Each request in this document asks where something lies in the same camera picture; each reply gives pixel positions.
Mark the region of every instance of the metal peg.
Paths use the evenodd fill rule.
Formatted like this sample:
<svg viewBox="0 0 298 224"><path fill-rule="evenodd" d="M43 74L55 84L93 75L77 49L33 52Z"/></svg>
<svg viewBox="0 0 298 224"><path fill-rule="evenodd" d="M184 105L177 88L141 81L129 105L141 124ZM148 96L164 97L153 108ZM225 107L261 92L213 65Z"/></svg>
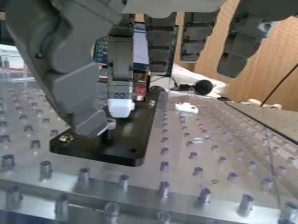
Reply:
<svg viewBox="0 0 298 224"><path fill-rule="evenodd" d="M200 196L198 196L200 203L201 204L209 203L210 197L212 197L212 191L206 187L202 188Z"/></svg>
<svg viewBox="0 0 298 224"><path fill-rule="evenodd" d="M7 190L7 209L15 210L20 207L23 195L17 186L9 187Z"/></svg>
<svg viewBox="0 0 298 224"><path fill-rule="evenodd" d="M56 200L55 214L59 220L61 221L68 220L68 197L64 194Z"/></svg>
<svg viewBox="0 0 298 224"><path fill-rule="evenodd" d="M160 190L158 190L160 197L168 198L169 191L170 191L170 184L166 181L162 181L160 183Z"/></svg>
<svg viewBox="0 0 298 224"><path fill-rule="evenodd" d="M40 178L43 180L52 178L52 163L51 161L43 161L40 163Z"/></svg>
<svg viewBox="0 0 298 224"><path fill-rule="evenodd" d="M119 204L109 202L105 205L105 221L109 224L117 224L119 219Z"/></svg>
<svg viewBox="0 0 298 224"><path fill-rule="evenodd" d="M2 160L2 168L3 170L12 170L15 167L15 156L4 155Z"/></svg>
<svg viewBox="0 0 298 224"><path fill-rule="evenodd" d="M119 185L124 190L128 190L128 179L129 176L125 174L120 175L119 177Z"/></svg>
<svg viewBox="0 0 298 224"><path fill-rule="evenodd" d="M91 169L89 168L81 168L79 171L79 181L81 183L88 183L91 178Z"/></svg>
<svg viewBox="0 0 298 224"><path fill-rule="evenodd" d="M253 202L254 198L249 194L244 194L238 208L238 214L241 216L249 215L250 211L253 210Z"/></svg>

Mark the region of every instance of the black mounting plate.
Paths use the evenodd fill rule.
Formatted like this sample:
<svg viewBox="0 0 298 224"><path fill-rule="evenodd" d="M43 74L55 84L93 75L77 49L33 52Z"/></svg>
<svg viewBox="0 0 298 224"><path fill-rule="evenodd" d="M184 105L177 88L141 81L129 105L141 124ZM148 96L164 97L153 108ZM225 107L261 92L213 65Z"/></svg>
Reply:
<svg viewBox="0 0 298 224"><path fill-rule="evenodd" d="M68 129L51 140L51 152L119 165L141 166L147 154L158 95L155 93L147 97L147 101L136 102L136 109L129 118L117 119L116 129L111 133L107 131L97 138L87 138ZM155 105L149 105L151 100L155 100ZM69 143L60 141L60 137L65 134L75 137Z"/></svg>

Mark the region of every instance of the screw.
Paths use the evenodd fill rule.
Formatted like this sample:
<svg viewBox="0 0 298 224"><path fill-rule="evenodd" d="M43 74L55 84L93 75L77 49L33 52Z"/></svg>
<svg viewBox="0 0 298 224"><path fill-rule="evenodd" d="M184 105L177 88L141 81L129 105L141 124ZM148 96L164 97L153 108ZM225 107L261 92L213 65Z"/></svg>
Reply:
<svg viewBox="0 0 298 224"><path fill-rule="evenodd" d="M69 134L65 134L59 138L59 141L63 143L71 143L71 142L73 142L73 140L75 140L75 138Z"/></svg>

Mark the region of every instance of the aluminum surface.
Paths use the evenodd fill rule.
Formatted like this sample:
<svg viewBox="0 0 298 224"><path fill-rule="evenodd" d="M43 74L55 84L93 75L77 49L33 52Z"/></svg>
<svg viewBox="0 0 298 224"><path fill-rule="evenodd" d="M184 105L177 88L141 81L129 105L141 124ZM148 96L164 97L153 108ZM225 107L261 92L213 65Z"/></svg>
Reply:
<svg viewBox="0 0 298 224"><path fill-rule="evenodd" d="M174 110L174 103L188 101L197 115ZM13 169L0 172L0 189L17 185L28 197L49 201L67 193L83 211L103 211L107 202L117 202L120 219L129 217L120 223L135 218L158 223L160 210L170 212L172 223L277 223L286 202L297 204L297 145L214 99L172 92L157 106L145 163L125 167L49 153L48 141L68 128L65 123L33 82L0 83L0 156L15 155ZM52 162L47 179L43 161ZM91 179L83 187L79 170L85 167ZM128 188L119 183L124 174ZM164 198L161 182L169 183ZM210 203L200 205L204 188ZM254 198L248 217L237 212L244 194Z"/></svg>

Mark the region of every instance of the wooden panel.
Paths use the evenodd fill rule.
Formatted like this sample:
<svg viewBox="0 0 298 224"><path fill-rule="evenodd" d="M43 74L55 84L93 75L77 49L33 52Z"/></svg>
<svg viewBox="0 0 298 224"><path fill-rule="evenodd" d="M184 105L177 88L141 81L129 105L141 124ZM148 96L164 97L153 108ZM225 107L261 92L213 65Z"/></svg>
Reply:
<svg viewBox="0 0 298 224"><path fill-rule="evenodd" d="M238 0L228 0L218 15L217 26L196 64L194 71L229 84L226 96L234 101L249 98L264 100L298 63L298 19L289 18L278 23L272 36L252 57L249 64L236 80L217 73L218 60L222 54L230 19ZM280 103L288 110L298 111L298 71L280 87L269 103Z"/></svg>

